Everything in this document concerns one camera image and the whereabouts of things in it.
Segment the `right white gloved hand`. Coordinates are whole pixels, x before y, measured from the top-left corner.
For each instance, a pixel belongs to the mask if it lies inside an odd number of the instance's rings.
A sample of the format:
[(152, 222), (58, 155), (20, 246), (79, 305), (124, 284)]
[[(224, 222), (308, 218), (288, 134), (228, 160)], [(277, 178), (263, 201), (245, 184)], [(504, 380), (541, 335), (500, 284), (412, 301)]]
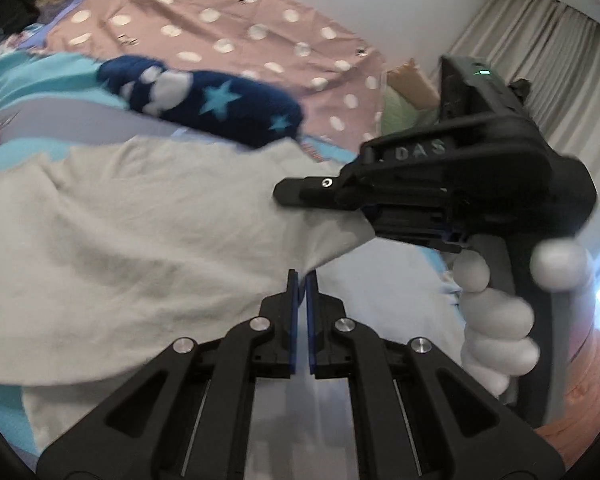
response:
[[(591, 254), (574, 238), (544, 240), (535, 247), (532, 278), (549, 292), (565, 294), (571, 314), (569, 357), (584, 345), (594, 325), (595, 278)], [(529, 337), (532, 307), (523, 299), (489, 286), (490, 266), (482, 255), (465, 250), (453, 262), (460, 286), (465, 341), (460, 360), (466, 372), (492, 396), (500, 396), (513, 377), (532, 370), (540, 352)]]

